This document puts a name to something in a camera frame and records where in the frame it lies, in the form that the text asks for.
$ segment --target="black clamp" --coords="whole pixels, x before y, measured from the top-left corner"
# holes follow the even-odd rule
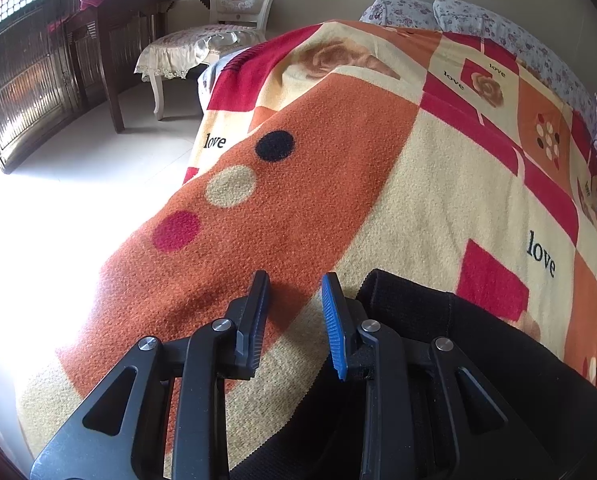
[[[225,317],[165,344],[140,339],[45,446],[30,479],[163,478],[172,388],[182,378],[172,480],[227,480],[225,379],[254,377],[269,290],[268,274],[258,270]]]
[[[559,477],[534,434],[450,339],[438,337],[426,344],[402,338],[389,326],[368,319],[360,302],[343,295],[333,272],[323,277],[322,290],[323,313],[339,377],[367,382],[361,480],[420,478],[416,446],[421,442],[415,441],[413,427],[411,368],[440,378],[443,393],[434,400],[445,405],[451,426],[453,467],[433,478]],[[486,412],[486,416],[475,412]]]

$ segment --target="red polka dot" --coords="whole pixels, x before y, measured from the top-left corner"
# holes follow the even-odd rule
[[[200,232],[200,220],[189,211],[177,211],[165,218],[152,233],[154,247],[164,253],[178,251]]]

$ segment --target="orange blanket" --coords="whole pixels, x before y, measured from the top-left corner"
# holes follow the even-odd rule
[[[249,49],[216,83],[193,178],[107,261],[79,340],[19,393],[30,446],[141,336],[190,335],[256,269],[272,304],[256,379],[227,394],[232,466],[327,355],[329,270],[349,296],[374,267],[454,291],[597,385],[594,159],[581,118],[490,41],[328,22]]]

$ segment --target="black polka dot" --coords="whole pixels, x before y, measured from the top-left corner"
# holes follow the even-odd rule
[[[294,150],[294,137],[285,130],[265,134],[256,143],[256,155],[265,162],[278,162]]]

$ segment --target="beige polka dot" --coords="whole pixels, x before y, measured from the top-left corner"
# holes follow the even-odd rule
[[[247,166],[230,166],[214,175],[205,188],[205,198],[216,207],[234,207],[250,198],[256,188],[256,173]]]
[[[590,382],[592,384],[594,384],[594,381],[596,380],[596,357],[592,357],[590,359]]]

